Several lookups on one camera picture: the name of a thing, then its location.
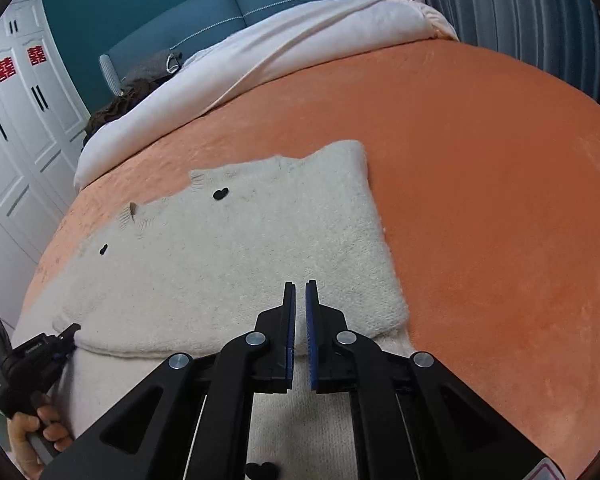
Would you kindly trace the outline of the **cream knitted sweater black hearts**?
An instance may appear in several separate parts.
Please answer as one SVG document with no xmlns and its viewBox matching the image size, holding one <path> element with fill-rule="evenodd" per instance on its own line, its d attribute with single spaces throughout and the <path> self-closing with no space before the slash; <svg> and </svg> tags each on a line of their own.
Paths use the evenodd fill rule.
<svg viewBox="0 0 600 480">
<path fill-rule="evenodd" d="M 14 339 L 79 325 L 54 401 L 83 434 L 167 356 L 220 351 L 282 302 L 286 283 L 308 281 L 351 330 L 411 354 L 356 141 L 197 171 L 181 192 L 124 206 L 42 287 Z"/>
</svg>

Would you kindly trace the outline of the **dark clothes pile on bed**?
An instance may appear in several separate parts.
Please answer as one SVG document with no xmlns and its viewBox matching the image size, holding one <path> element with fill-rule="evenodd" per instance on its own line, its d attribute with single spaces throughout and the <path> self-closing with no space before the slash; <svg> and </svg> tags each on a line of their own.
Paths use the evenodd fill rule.
<svg viewBox="0 0 600 480">
<path fill-rule="evenodd" d="M 121 81 L 121 90 L 109 104 L 91 114 L 84 129 L 83 146 L 104 125 L 129 113 L 152 92 L 171 79 L 182 67 L 181 51 L 163 50 L 129 70 Z"/>
</svg>

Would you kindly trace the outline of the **orange plush bed blanket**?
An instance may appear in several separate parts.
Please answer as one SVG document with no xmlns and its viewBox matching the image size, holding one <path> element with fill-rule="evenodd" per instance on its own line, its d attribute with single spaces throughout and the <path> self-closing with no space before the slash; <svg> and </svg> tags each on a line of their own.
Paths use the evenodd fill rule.
<svg viewBox="0 0 600 480">
<path fill-rule="evenodd" d="M 421 41 L 250 90 L 82 191 L 27 300 L 126 203 L 339 139 L 366 148 L 414 345 L 579 477 L 600 452 L 600 106 L 504 54 Z"/>
</svg>

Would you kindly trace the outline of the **white wardrobe with red stickers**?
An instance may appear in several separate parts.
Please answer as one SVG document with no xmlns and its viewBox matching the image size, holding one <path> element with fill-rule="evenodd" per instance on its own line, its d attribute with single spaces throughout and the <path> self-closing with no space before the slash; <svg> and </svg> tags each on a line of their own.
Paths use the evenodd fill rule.
<svg viewBox="0 0 600 480">
<path fill-rule="evenodd" d="M 0 16 L 0 318 L 14 330 L 46 247 L 76 198 L 88 111 L 42 0 Z"/>
</svg>

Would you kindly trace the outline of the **white folded duvet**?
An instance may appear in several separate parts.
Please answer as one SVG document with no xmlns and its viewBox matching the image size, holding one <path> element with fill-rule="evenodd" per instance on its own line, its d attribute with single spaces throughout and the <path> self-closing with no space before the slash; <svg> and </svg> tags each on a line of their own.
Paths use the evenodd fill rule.
<svg viewBox="0 0 600 480">
<path fill-rule="evenodd" d="M 457 33 L 420 0 L 318 0 L 278 12 L 189 58 L 129 113 L 104 125 L 80 155 L 82 190 L 173 130 L 271 80 L 318 64 Z"/>
</svg>

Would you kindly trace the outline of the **blue upholstered headboard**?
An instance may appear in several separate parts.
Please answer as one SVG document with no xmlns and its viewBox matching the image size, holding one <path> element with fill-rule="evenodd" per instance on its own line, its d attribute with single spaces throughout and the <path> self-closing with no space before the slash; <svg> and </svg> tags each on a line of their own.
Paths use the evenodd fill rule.
<svg viewBox="0 0 600 480">
<path fill-rule="evenodd" d="M 184 58 L 299 4 L 316 0 L 186 0 L 140 26 L 99 57 L 109 90 L 119 94 L 125 76 L 158 52 Z"/>
</svg>

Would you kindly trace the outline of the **blue-grey striped curtain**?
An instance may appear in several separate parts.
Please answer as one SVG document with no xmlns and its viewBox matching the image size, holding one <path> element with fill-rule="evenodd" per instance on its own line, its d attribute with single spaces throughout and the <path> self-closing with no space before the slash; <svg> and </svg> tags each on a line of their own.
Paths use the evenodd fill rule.
<svg viewBox="0 0 600 480">
<path fill-rule="evenodd" d="M 600 104 L 600 10 L 593 0 L 426 0 L 465 44 L 498 51 Z"/>
</svg>

